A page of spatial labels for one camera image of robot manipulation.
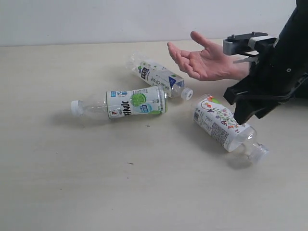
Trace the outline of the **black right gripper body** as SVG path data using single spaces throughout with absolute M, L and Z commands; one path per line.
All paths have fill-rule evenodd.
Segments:
M 262 118 L 292 98 L 308 99 L 308 38 L 279 36 L 255 67 L 247 118 Z

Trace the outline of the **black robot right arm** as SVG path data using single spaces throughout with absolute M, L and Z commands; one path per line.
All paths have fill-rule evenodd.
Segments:
M 290 99 L 308 98 L 308 2 L 296 7 L 278 37 L 251 32 L 223 40 L 225 55 L 245 55 L 249 74 L 226 89 L 224 98 L 235 104 L 234 119 L 261 119 Z

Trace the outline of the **person's open bare hand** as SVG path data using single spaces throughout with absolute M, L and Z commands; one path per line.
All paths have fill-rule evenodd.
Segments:
M 227 56 L 222 47 L 197 31 L 190 33 L 191 39 L 203 46 L 201 51 L 181 50 L 173 43 L 167 43 L 169 55 L 180 71 L 199 81 L 223 79 L 242 80 L 249 74 L 250 63 L 236 63 L 236 57 Z

